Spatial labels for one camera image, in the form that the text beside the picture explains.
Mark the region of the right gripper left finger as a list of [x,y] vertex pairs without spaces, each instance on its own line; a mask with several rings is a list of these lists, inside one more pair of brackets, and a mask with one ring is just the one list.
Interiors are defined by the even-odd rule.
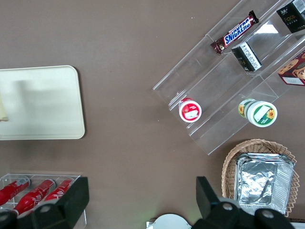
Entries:
[[33,229],[72,229],[89,203],[87,177],[78,178],[56,202],[47,202],[30,214]]

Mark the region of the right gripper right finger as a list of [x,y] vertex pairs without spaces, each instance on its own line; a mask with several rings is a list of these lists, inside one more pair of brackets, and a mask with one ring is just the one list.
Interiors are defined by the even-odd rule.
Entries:
[[206,177],[196,178],[196,202],[202,218],[193,229],[236,229],[240,211],[233,203],[220,201]]

